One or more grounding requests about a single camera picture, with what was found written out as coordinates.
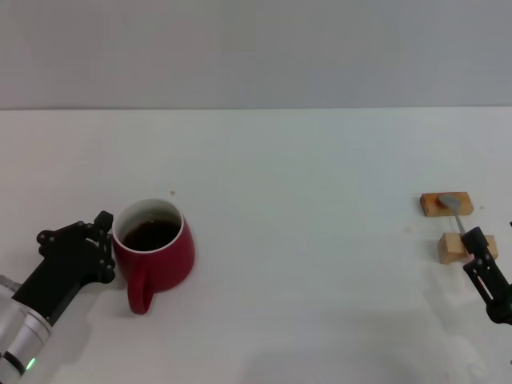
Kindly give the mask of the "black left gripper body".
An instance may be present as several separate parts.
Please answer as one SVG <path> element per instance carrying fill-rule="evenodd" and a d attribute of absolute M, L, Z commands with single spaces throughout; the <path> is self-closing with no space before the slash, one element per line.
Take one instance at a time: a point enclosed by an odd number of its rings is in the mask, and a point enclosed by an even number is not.
<path fill-rule="evenodd" d="M 47 238 L 39 245 L 43 260 L 13 295 L 13 300 L 56 323 L 80 289 L 99 276 L 100 248 L 91 241 Z"/>

